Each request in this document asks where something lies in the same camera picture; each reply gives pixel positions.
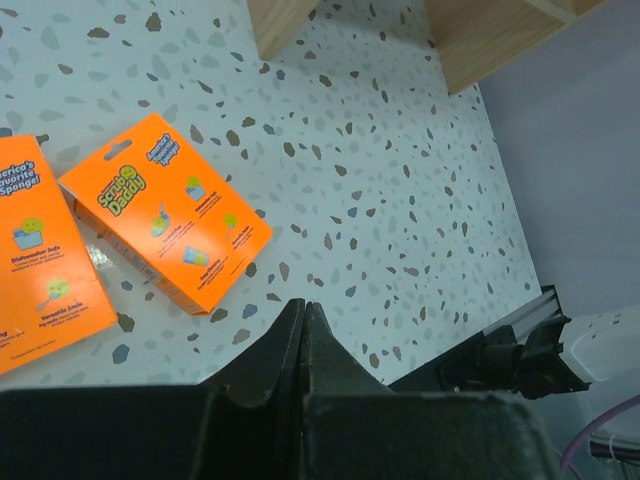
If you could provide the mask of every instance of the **orange box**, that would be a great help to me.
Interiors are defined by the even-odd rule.
[[[32,136],[0,138],[0,373],[116,322]]]
[[[78,217],[191,315],[211,312],[272,235],[158,114],[59,182]]]

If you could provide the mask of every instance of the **cable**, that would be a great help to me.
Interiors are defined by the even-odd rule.
[[[554,447],[553,445],[551,446],[551,449],[556,452],[556,454],[558,454],[558,456],[560,458],[562,458],[562,452],[560,450],[558,450],[556,447]],[[569,463],[569,469],[573,472],[573,474],[576,476],[576,478],[578,480],[584,480],[584,477],[582,476],[582,474],[580,473],[580,470],[578,470],[576,468],[576,466],[573,463]]]
[[[565,474],[565,472],[567,471],[567,468],[569,467],[569,463],[571,463],[571,459],[578,451],[578,448],[580,448],[580,445],[582,445],[582,443],[587,438],[589,438],[589,435],[591,435],[593,432],[595,432],[598,428],[600,428],[602,425],[607,423],[612,418],[617,417],[621,413],[626,412],[627,410],[637,405],[640,405],[640,395],[631,397],[629,400],[622,402],[620,405],[616,405],[615,407],[607,410],[602,415],[600,415],[595,420],[593,420],[591,423],[589,423],[586,427],[584,427],[580,431],[580,433],[576,435],[576,438],[574,438],[571,441],[571,443],[565,450],[564,455],[562,455],[562,460],[560,461],[560,471],[562,472],[562,474],[563,475]]]

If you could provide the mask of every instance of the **smiley face sponge graphic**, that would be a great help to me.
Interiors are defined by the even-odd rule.
[[[29,217],[24,219],[20,228],[25,233],[42,232],[44,223],[39,218]]]
[[[71,290],[71,286],[66,280],[55,278],[47,283],[47,292],[54,298],[64,297]]]
[[[138,172],[135,168],[130,167],[129,165],[125,165],[120,169],[120,175],[122,175],[126,179],[135,178],[138,175]]]
[[[47,283],[47,293],[49,294],[49,298],[42,304],[40,304],[38,308],[36,308],[36,310],[40,312],[44,309],[44,307],[48,305],[51,300],[65,297],[69,294],[70,291],[71,286],[69,285],[69,282],[60,278],[54,278],[49,283]]]

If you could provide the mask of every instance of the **terrazzo countertop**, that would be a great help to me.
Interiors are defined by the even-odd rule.
[[[293,297],[390,383],[539,295],[480,93],[447,95],[423,3],[323,2],[264,63],[241,0],[4,1],[1,135],[35,134],[60,175],[158,111],[275,235],[190,317],[81,226],[119,325],[0,389],[198,382]]]

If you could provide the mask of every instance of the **gray wall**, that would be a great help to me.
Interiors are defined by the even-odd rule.
[[[481,83],[538,277],[565,312],[640,303],[640,1]]]

